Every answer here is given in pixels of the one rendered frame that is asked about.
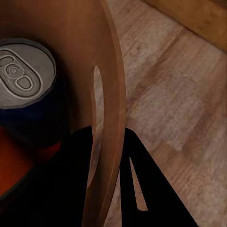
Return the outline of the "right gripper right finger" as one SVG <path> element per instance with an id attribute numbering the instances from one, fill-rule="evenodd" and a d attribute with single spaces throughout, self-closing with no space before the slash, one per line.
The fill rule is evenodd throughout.
<path id="1" fill-rule="evenodd" d="M 137 208 L 130 158 L 148 211 Z M 199 227 L 137 134 L 128 128 L 119 173 L 122 227 Z"/>

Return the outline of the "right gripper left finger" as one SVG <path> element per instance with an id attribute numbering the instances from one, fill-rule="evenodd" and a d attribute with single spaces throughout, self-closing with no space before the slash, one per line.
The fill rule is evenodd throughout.
<path id="1" fill-rule="evenodd" d="M 93 145 L 77 130 L 0 216 L 0 227 L 81 227 Z"/>

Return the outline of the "trash can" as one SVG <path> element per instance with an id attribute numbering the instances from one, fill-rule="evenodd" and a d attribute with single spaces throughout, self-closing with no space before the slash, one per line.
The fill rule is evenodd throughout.
<path id="1" fill-rule="evenodd" d="M 98 67 L 104 94 L 103 136 L 96 172 L 86 190 L 81 227 L 103 227 L 120 172 L 127 98 L 120 42 L 106 0 L 0 0 L 0 40 L 5 38 L 38 42 L 56 60 L 63 72 L 70 115 L 66 140 L 91 126 L 91 161 Z M 43 167 L 37 167 L 36 175 Z M 0 216 L 11 204 L 0 210 Z"/>

